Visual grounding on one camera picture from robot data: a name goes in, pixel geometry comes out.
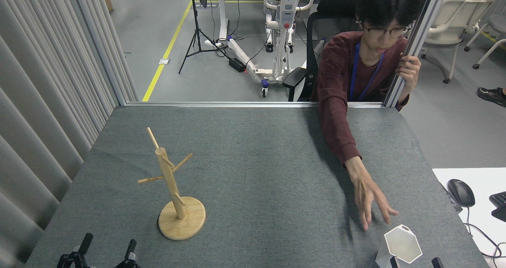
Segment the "person's left hand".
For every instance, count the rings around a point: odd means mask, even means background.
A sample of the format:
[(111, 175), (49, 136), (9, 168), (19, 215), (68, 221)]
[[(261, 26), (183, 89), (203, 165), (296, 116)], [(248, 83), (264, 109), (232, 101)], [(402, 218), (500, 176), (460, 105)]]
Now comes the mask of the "person's left hand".
[(395, 72), (403, 77), (404, 87), (400, 92), (398, 102), (403, 102), (410, 92), (415, 89), (421, 68), (421, 62), (417, 56), (404, 56), (403, 53), (401, 55), (401, 61)]

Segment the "person's right hand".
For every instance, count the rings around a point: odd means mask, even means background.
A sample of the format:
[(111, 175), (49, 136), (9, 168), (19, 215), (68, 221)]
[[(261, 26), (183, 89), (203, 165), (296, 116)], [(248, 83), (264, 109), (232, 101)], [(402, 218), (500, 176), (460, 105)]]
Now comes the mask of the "person's right hand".
[(359, 210), (359, 218), (364, 230), (368, 230), (372, 224), (372, 203), (376, 202), (383, 221), (386, 224), (391, 223), (391, 216), (399, 214), (394, 210), (383, 191), (372, 179), (366, 169), (352, 170), (349, 172), (351, 181), (354, 186), (355, 203)]

